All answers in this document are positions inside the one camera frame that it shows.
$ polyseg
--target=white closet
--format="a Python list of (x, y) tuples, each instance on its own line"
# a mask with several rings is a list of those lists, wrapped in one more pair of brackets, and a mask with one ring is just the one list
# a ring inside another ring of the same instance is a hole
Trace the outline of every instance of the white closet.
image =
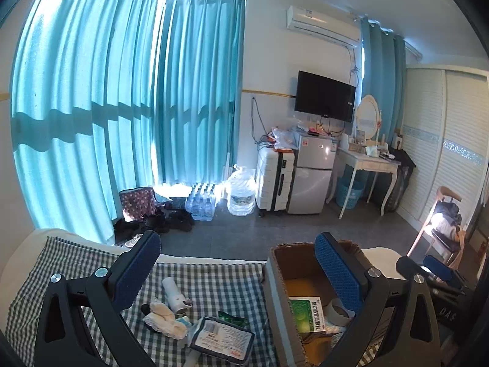
[(416, 229), (441, 185), (462, 196), (462, 225), (473, 215), (489, 158), (488, 76), (458, 66), (407, 67), (403, 148), (416, 169), (398, 213)]

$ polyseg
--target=refrigerator door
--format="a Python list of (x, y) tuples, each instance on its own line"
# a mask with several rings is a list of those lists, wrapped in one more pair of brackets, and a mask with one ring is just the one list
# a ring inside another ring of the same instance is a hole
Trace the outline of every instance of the refrigerator door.
[(289, 214), (319, 214), (324, 207), (331, 170), (295, 169)]
[(299, 153), (297, 156), (297, 166), (319, 170), (331, 170), (334, 162), (332, 146), (333, 142), (331, 139), (301, 136)]

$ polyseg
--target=white suitcase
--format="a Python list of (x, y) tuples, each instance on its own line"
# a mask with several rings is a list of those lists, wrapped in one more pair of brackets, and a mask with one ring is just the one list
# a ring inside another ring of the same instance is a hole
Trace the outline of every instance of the white suitcase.
[(261, 148), (258, 152), (255, 199), (260, 216), (265, 211), (287, 208), (294, 159), (294, 153), (277, 152), (273, 148)]

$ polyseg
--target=silver refrigerator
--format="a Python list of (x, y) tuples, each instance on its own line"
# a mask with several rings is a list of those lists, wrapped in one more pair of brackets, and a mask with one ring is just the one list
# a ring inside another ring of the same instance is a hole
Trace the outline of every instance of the silver refrigerator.
[(289, 214), (319, 214), (323, 210), (333, 172), (337, 142), (328, 136), (294, 132), (298, 147), (294, 165)]

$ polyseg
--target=blue curtain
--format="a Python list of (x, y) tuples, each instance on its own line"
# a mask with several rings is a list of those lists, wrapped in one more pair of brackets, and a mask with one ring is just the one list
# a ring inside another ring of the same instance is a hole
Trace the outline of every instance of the blue curtain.
[(157, 0), (34, 0), (12, 73), (12, 142), (31, 216), (98, 242), (118, 192), (153, 184)]
[(361, 23), (365, 49), (365, 75), (362, 96), (372, 95), (382, 110), (382, 126), (378, 139), (385, 134), (390, 144), (394, 129), (403, 118), (403, 87), (406, 74), (406, 49), (399, 35), (385, 33), (377, 23), (368, 18)]
[(158, 182), (220, 182), (239, 130), (245, 0), (166, 0), (156, 77)]

